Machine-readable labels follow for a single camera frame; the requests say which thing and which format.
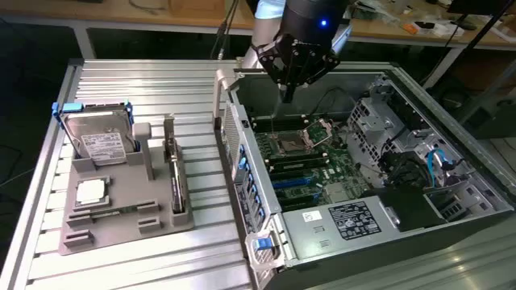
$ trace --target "hard drive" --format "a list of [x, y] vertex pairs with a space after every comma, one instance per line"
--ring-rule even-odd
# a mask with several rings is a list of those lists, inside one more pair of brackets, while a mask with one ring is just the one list
[[135, 151], [130, 103], [65, 103], [61, 110], [54, 103], [51, 115], [66, 131], [77, 157], [90, 158], [94, 165], [122, 163], [125, 154]]

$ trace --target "gray 3d printed holder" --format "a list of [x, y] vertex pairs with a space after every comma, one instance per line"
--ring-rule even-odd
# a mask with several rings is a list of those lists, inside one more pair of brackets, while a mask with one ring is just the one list
[[[147, 148], [147, 123], [133, 125], [139, 151], [125, 155], [126, 162], [95, 167], [90, 158], [71, 160], [58, 253], [67, 255], [118, 243], [170, 234], [193, 227], [182, 155], [177, 146], [177, 185], [183, 210], [171, 211], [171, 178], [163, 146]], [[78, 184], [102, 182], [99, 196], [77, 201]]]

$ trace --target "metal bracket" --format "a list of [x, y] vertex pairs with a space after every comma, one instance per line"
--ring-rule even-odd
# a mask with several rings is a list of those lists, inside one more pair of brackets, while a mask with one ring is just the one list
[[214, 72], [214, 83], [213, 83], [213, 119], [218, 118], [219, 110], [219, 94], [221, 91], [227, 91], [233, 88], [237, 76], [234, 70], [221, 68]]

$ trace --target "hard drive label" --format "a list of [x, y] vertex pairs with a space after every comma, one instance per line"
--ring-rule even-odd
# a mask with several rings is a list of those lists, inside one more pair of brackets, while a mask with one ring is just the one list
[[79, 138], [93, 161], [125, 158], [123, 144], [118, 132], [82, 135]]

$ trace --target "aluminum extrusion table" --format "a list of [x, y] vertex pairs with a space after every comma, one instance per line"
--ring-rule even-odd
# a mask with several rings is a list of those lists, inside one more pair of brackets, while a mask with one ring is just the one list
[[163, 114], [175, 114], [194, 229], [59, 256], [73, 151], [51, 120], [0, 289], [250, 288], [211, 125], [214, 70], [234, 65], [234, 61], [134, 60], [85, 61], [67, 67], [58, 101], [127, 99], [134, 122], [150, 122], [149, 146], [158, 146], [163, 138]]
[[[59, 102], [126, 98], [134, 120], [175, 113], [194, 229], [69, 256], [55, 252], [71, 146], [51, 120], [25, 198], [0, 289], [250, 289], [210, 125], [213, 78], [234, 61], [89, 60], [70, 65]], [[516, 217], [454, 246], [317, 286], [322, 289], [514, 289]]]

